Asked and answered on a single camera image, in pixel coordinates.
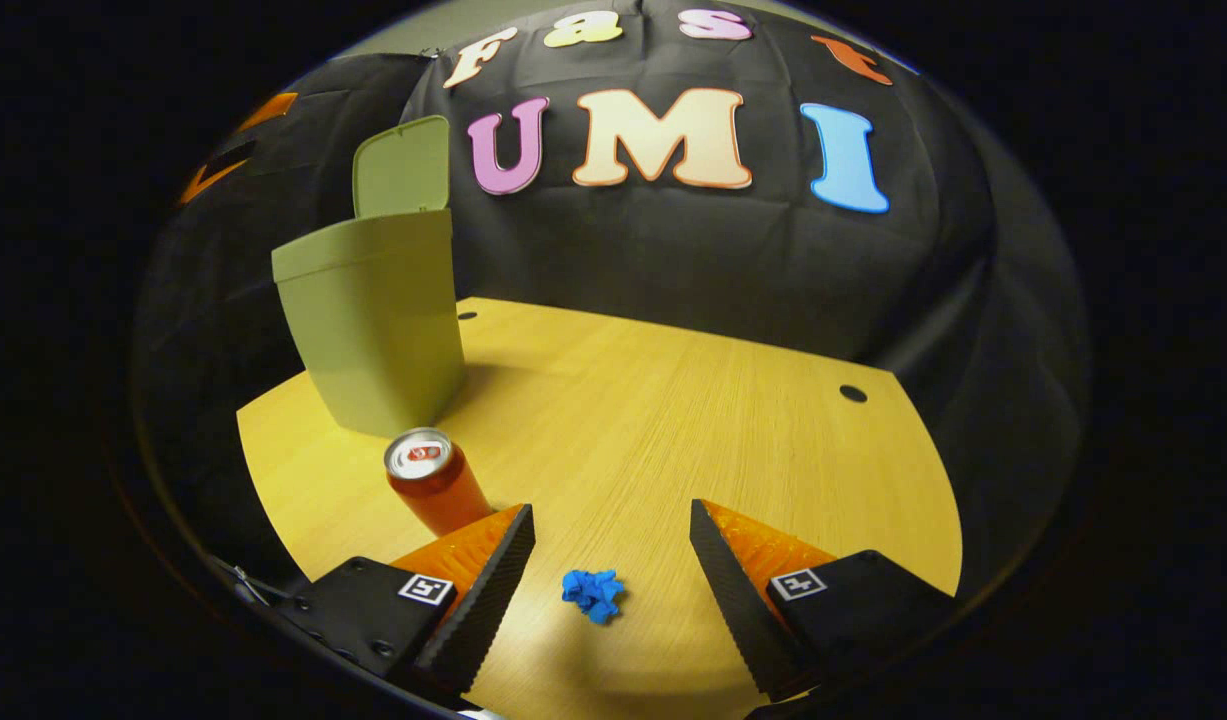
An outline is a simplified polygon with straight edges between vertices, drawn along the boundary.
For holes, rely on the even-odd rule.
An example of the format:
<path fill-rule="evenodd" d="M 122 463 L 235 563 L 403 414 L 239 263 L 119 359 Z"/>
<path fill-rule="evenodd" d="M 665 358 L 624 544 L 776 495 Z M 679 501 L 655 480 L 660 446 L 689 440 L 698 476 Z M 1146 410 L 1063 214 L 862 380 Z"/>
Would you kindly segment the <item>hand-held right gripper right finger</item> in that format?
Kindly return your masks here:
<path fill-rule="evenodd" d="M 877 550 L 836 557 L 704 498 L 691 502 L 690 542 L 772 702 L 875 673 L 955 610 L 951 594 Z"/>

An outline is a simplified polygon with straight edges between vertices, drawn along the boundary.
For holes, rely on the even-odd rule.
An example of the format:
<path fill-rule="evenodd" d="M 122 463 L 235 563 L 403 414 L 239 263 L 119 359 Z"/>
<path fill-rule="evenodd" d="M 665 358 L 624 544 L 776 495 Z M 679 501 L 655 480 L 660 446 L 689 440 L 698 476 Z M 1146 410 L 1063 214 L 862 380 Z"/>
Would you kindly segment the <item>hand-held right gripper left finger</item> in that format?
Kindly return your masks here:
<path fill-rule="evenodd" d="M 390 564 L 344 561 L 274 610 L 387 682 L 467 693 L 534 543 L 534 507 L 517 503 Z"/>

